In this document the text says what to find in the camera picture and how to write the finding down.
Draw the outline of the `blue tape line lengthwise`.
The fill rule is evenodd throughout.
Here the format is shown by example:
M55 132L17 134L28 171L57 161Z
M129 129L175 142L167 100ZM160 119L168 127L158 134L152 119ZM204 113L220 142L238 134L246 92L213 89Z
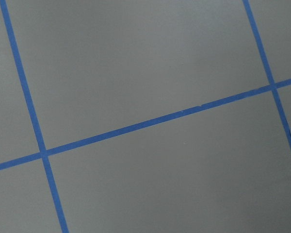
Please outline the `blue tape line lengthwise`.
M143 128L147 128L147 127L151 127L157 124L161 124L164 122L168 122L177 118L181 118L181 117L185 117L188 115L192 115L192 114L196 114L199 112L203 112L206 111L208 109L212 109L212 108L216 108L219 106L223 106L223 105L227 105L236 101L240 101L246 98L250 98L250 97L254 97L254 96L258 96L267 92L271 92L273 91L275 88L283 88L286 86L291 85L291 78L287 79L287 80L283 80L280 82L276 82L273 86L271 85L266 85L263 87L259 87L257 89L253 89L250 91L246 91L243 93L239 93L236 95L232 95L223 99L219 99L219 100L215 100L215 101L211 101L205 104L202 104L200 106L195 106L192 108L188 108L185 110L181 110L178 112L174 112L174 113L170 113L164 116L160 116L154 119L150 119L150 120L146 120L140 123L136 123L133 125L129 125L120 129L116 129L116 130L112 130L106 133L101 133L95 136L91 136L85 139L81 139L78 141L74 141L74 142L70 142L61 146L57 146L51 149L46 150L44 153L42 152L37 152L34 154L30 154L27 156L23 156L23 157L19 157L13 160L9 160L3 163L0 163L0 170L5 170L14 166L18 166L18 165L22 165L22 164L26 164L29 163L31 161L35 161L35 160L39 160L42 158L42 155L46 155L46 156L53 156L56 155L58 153L62 153L65 151L69 151L69 150L73 150L76 148L80 148L83 146L87 146L99 141L103 141L109 138L113 138L113 137L117 137L123 134L127 134L130 132L134 132Z

